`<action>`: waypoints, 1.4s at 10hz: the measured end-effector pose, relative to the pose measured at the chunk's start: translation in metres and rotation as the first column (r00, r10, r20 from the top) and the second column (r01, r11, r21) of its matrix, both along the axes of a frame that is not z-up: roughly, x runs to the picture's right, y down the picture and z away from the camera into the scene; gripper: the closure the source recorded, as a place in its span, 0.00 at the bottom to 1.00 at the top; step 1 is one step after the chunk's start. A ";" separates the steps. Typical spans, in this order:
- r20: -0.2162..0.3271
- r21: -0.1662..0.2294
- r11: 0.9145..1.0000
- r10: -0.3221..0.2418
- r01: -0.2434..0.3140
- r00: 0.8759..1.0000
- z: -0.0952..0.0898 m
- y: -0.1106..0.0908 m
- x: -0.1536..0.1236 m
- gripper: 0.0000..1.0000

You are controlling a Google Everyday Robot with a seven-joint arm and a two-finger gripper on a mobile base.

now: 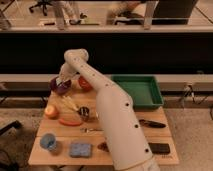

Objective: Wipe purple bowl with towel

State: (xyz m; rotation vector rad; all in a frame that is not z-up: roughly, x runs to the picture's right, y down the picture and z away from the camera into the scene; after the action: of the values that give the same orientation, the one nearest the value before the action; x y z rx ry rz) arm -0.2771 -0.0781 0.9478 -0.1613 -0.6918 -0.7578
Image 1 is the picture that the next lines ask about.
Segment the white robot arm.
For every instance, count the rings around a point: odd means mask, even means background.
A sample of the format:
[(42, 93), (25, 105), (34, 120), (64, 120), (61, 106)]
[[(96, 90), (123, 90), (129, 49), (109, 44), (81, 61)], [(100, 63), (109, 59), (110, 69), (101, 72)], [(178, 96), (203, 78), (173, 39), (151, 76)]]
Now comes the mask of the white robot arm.
[(97, 92), (96, 113), (116, 171), (160, 171), (133, 110), (132, 98), (90, 66), (85, 49), (67, 50), (62, 78), (80, 73)]

